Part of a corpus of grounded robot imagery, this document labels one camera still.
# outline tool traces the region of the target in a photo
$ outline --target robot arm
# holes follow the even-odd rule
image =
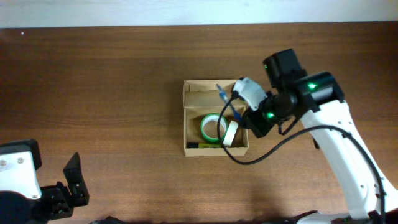
[[[0,146],[1,223],[44,224],[49,220],[71,217],[75,207],[88,204],[90,196],[77,152],[63,169],[68,187],[61,182],[39,187],[36,170],[41,165],[36,140]]]
[[[278,91],[264,93],[249,78],[238,80],[233,95],[247,101],[249,108],[244,112],[240,125],[253,131],[256,137],[265,136],[275,124],[281,126],[289,117],[300,119],[305,128],[330,125],[351,133],[362,146],[381,177],[385,193],[385,212],[397,213],[398,193],[386,179],[361,139],[351,115],[344,94],[329,72],[308,76],[301,68],[292,49],[272,55],[263,62],[272,87]],[[369,219],[381,214],[380,186],[374,172],[358,151],[357,147],[340,132],[331,129],[318,129],[310,132],[319,145],[335,173],[345,194],[349,215],[352,219]],[[326,221],[330,223],[337,217],[347,214],[320,217],[313,214],[305,217],[306,223]]]

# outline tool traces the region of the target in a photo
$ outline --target wooden table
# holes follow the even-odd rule
[[[269,90],[262,60],[292,47],[309,73],[335,75],[369,150],[398,187],[397,36],[397,22],[3,29],[0,142],[38,140],[41,186],[66,184],[62,169],[80,153],[90,203],[52,223],[346,212],[309,135],[253,166],[184,157],[183,81],[249,76]],[[250,134],[240,159],[282,138],[276,129],[262,139]]]

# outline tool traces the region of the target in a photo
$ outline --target open cardboard box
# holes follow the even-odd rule
[[[184,81],[184,152],[185,156],[227,156],[222,148],[187,148],[188,142],[207,143],[200,131],[202,119],[210,113],[220,113],[224,107],[218,95],[216,84],[227,93],[231,93],[236,80],[187,80]],[[246,109],[242,100],[234,100],[233,106],[242,115]],[[223,115],[228,124],[233,119],[233,112],[227,109]],[[249,148],[247,129],[238,128],[232,146],[228,148],[234,156],[243,156]]]

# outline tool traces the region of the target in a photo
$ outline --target black cable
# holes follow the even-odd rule
[[[281,146],[283,146],[285,143],[289,142],[292,139],[295,139],[297,137],[299,137],[302,134],[308,133],[310,131],[314,131],[314,130],[318,130],[318,129],[330,129],[330,130],[335,130],[340,132],[341,134],[343,134],[344,136],[346,136],[358,149],[358,151],[362,154],[362,156],[365,158],[365,161],[368,163],[368,166],[371,168],[373,175],[375,176],[376,180],[377,180],[377,184],[379,185],[379,191],[380,191],[380,222],[384,223],[384,220],[386,219],[386,199],[385,199],[385,192],[384,192],[384,187],[383,187],[383,183],[380,177],[379,172],[376,169],[376,166],[374,165],[372,159],[369,157],[369,155],[366,153],[366,151],[363,149],[363,147],[360,145],[360,143],[352,136],[351,133],[345,131],[344,129],[338,128],[336,126],[331,126],[331,125],[319,125],[319,126],[314,126],[311,128],[306,128],[303,129],[287,138],[285,138],[284,140],[282,140],[280,143],[278,143],[276,146],[274,146],[270,151],[268,151],[267,153],[265,153],[263,156],[252,160],[252,161],[240,161],[237,158],[235,158],[234,156],[232,156],[231,153],[229,153],[229,151],[227,150],[227,148],[224,146],[223,141],[221,139],[221,134],[220,134],[220,121],[221,118],[223,117],[223,114],[225,112],[225,110],[227,109],[227,107],[231,104],[231,102],[234,100],[233,97],[231,97],[229,99],[229,101],[227,102],[227,104],[225,104],[224,108],[221,110],[220,113],[220,117],[218,118],[218,122],[217,122],[217,136],[218,136],[218,140],[220,141],[221,147],[223,147],[225,153],[227,153],[227,155],[229,156],[229,158],[231,158],[234,162],[241,164],[241,165],[251,165],[251,164],[256,164],[262,160],[264,160],[265,158],[269,157],[272,153],[274,153],[276,150],[278,150],[278,148],[280,148]]]
[[[300,121],[300,119],[295,118],[293,120],[293,122],[289,125],[289,127],[287,127],[287,129],[284,132],[282,132],[283,122],[278,123],[278,133],[282,136],[286,135],[297,124],[298,121]]]

